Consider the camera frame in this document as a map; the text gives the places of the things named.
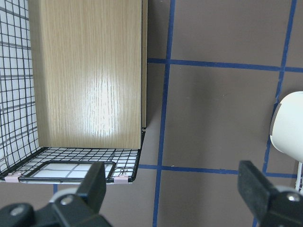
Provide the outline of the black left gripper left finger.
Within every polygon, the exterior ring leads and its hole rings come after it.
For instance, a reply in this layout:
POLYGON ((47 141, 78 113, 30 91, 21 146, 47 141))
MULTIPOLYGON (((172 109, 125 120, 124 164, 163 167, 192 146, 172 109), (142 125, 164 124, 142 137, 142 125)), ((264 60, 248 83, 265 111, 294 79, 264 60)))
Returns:
POLYGON ((91 165, 76 192, 58 197, 52 204, 61 227, 104 227, 106 219, 99 215, 106 193, 105 167, 102 162, 91 165))

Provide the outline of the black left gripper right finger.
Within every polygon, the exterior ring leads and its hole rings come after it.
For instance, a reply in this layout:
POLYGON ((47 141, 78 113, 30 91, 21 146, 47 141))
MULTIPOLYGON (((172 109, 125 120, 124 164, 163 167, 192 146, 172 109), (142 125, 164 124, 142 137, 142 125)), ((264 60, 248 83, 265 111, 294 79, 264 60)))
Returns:
POLYGON ((251 161, 239 163, 238 192, 260 227, 303 225, 303 194, 273 185, 251 161))

